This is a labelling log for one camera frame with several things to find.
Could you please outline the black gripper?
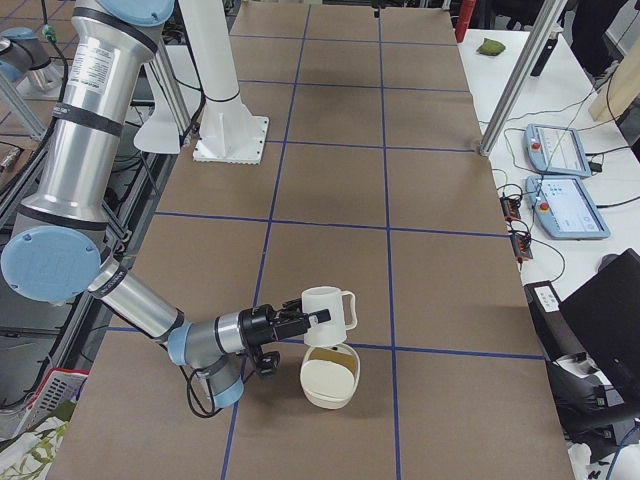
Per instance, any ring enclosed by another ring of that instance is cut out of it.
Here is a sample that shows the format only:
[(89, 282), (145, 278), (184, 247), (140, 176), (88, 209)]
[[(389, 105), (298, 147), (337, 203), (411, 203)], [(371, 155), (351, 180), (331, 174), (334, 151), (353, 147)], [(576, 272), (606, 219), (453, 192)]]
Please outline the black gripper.
[(283, 304), (275, 310), (270, 304), (240, 312), (239, 326), (247, 349), (306, 333), (311, 325), (331, 320), (328, 309), (304, 313), (301, 304)]

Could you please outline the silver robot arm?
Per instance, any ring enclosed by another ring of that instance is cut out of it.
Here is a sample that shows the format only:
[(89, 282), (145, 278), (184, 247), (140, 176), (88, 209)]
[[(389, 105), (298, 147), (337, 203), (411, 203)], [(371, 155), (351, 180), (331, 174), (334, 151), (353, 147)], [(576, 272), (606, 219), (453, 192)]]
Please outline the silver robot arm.
[(61, 303), (89, 293), (188, 366), (217, 408), (236, 403), (244, 382), (236, 355), (258, 376), (275, 373), (280, 356), (263, 346), (330, 320), (300, 300), (188, 322), (118, 262), (106, 246), (102, 207), (128, 104), (141, 66), (157, 53), (170, 1), (80, 1), (72, 23), (80, 42), (55, 121), (37, 191), (18, 209), (1, 255), (2, 275), (19, 295)]
[(1, 32), (1, 74), (16, 84), (27, 78), (39, 92), (60, 85), (61, 76), (36, 33), (27, 27), (12, 27)]

